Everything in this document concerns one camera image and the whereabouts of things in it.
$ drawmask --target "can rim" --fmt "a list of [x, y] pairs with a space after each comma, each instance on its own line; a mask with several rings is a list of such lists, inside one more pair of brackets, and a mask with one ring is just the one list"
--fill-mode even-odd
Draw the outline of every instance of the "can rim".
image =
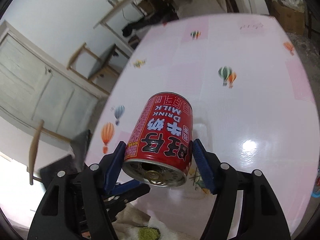
[[[178, 181], [174, 181], [174, 182], [170, 182], [170, 183], [165, 183], [164, 185], [154, 185], [149, 183], [149, 181], [145, 178], [139, 177], [137, 176], [135, 173], [133, 173], [130, 168], [127, 167], [127, 164], [129, 164], [130, 162], [143, 162], [143, 163], [152, 163], [152, 164], [158, 164], [161, 166], [164, 166], [166, 168], [172, 169], [176, 172], [179, 172], [180, 174], [182, 174], [182, 178]], [[179, 187], [183, 184], [185, 184], [187, 182], [187, 176], [185, 175], [185, 173], [182, 170], [179, 170], [178, 168], [175, 168], [171, 165], [165, 164], [165, 163], [161, 163], [161, 162], [157, 162], [157, 161], [153, 161], [153, 160], [146, 160], [146, 159], [129, 159], [129, 160], [125, 160], [124, 164], [122, 166], [123, 171], [130, 177], [132, 177], [133, 179], [136, 179], [138, 181], [142, 181], [143, 183], [149, 184], [149, 185], [153, 185], [156, 187]]]
[[188, 101], [185, 97], [183, 97], [182, 95], [179, 95], [179, 94], [174, 93], [174, 92], [160, 92], [160, 93], [156, 93], [156, 94], [154, 94], [153, 96], [151, 96], [148, 100], [150, 100], [151, 98], [153, 98], [153, 97], [156, 96], [156, 95], [163, 94], [163, 93], [174, 94], [174, 95], [177, 95], [177, 96], [179, 96], [179, 97], [182, 97], [182, 98], [188, 103], [188, 105], [191, 107], [191, 110], [193, 111], [192, 106], [191, 106], [191, 104], [189, 103], [189, 101]]

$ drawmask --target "door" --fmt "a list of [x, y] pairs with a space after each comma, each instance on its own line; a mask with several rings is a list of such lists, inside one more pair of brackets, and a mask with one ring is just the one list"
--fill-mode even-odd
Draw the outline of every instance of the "door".
[[49, 67], [9, 34], [0, 44], [0, 108], [72, 139], [86, 129], [98, 99]]

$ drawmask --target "green fuzzy object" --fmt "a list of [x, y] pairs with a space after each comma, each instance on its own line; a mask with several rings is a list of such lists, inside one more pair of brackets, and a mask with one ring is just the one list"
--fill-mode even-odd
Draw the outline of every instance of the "green fuzzy object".
[[155, 228], [140, 228], [138, 232], [139, 240], [158, 240], [160, 233]]

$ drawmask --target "metal screw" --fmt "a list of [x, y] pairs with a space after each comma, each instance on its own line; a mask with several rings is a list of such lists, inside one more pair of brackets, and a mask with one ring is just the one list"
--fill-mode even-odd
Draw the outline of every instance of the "metal screw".
[[57, 175], [58, 177], [63, 177], [65, 174], [65, 171], [59, 171]]
[[92, 164], [91, 166], [90, 166], [90, 170], [92, 170], [92, 171], [95, 171], [95, 170], [97, 170], [99, 168], [99, 165], [98, 164]]
[[262, 172], [259, 170], [255, 170], [253, 173], [258, 177], [260, 177], [262, 175]]
[[229, 164], [228, 163], [221, 163], [220, 167], [224, 170], [227, 170], [230, 168]]

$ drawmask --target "orange hot air balloon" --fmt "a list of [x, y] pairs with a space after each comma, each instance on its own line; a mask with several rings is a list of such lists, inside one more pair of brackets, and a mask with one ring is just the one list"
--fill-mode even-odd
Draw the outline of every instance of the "orange hot air balloon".
[[286, 42], [284, 42], [283, 45], [288, 51], [290, 51], [290, 54], [293, 56], [294, 55], [293, 52], [292, 52], [294, 50], [293, 44], [291, 42], [289, 42], [289, 41], [286, 41]]
[[115, 127], [111, 122], [106, 123], [101, 130], [101, 139], [104, 143], [104, 146], [102, 148], [103, 153], [106, 154], [108, 152], [107, 144], [112, 139], [113, 135], [115, 133]]
[[234, 80], [237, 78], [237, 74], [236, 73], [234, 73], [234, 72], [232, 72], [231, 74], [230, 74], [230, 76], [228, 77], [228, 82], [229, 82], [229, 88], [232, 88], [233, 87], [233, 82], [234, 82]]

